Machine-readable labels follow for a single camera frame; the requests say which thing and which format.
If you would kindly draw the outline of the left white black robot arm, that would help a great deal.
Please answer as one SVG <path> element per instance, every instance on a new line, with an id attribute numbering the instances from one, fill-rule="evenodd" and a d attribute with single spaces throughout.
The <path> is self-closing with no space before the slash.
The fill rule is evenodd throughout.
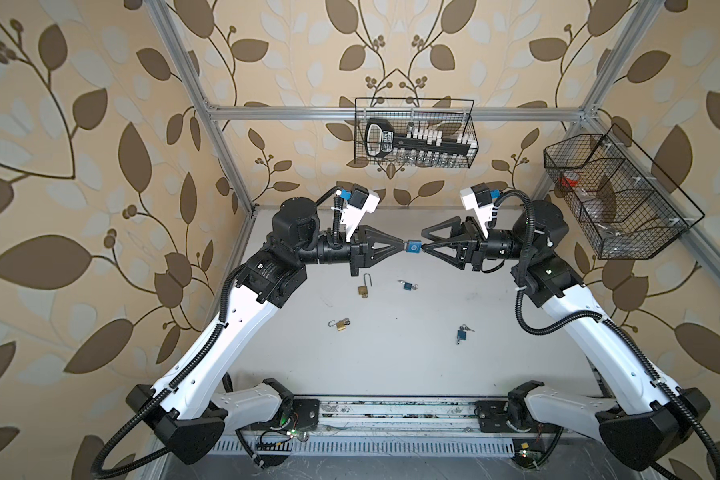
<path id="1" fill-rule="evenodd" d="M 218 312 L 188 352 L 153 385 L 137 385 L 129 393 L 127 403 L 135 414 L 96 455 L 91 476 L 116 478 L 167 454 L 191 465 L 213 449 L 226 429 L 288 417 L 292 394 L 273 379 L 233 392 L 229 407 L 213 396 L 246 344 L 306 281 L 308 265 L 346 263 L 358 276 L 361 269 L 404 250 L 403 240 L 362 224 L 379 202 L 374 191 L 358 184 L 336 186 L 317 200 L 285 200 L 263 246 L 224 280 Z M 153 431 L 162 448 L 105 467 L 115 446 L 139 424 Z"/>

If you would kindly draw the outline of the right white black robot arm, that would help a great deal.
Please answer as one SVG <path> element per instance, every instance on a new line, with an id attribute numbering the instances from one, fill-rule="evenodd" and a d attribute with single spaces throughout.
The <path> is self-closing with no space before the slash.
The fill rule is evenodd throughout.
<path id="1" fill-rule="evenodd" d="M 488 260 L 515 261 L 515 318 L 537 337 L 564 331 L 602 377 L 610 394 L 566 394 L 527 381 L 507 396 L 508 424 L 517 431 L 541 425 L 571 430 L 602 443 L 634 471 L 673 473 L 658 461 L 691 435 L 704 445 L 720 479 L 720 450 L 702 426 L 709 400 L 683 389 L 617 326 L 583 278 L 555 251 L 569 226 L 561 210 L 516 189 L 481 184 L 461 193 L 466 218 L 453 217 L 422 230 L 427 254 L 464 270 L 483 272 Z"/>

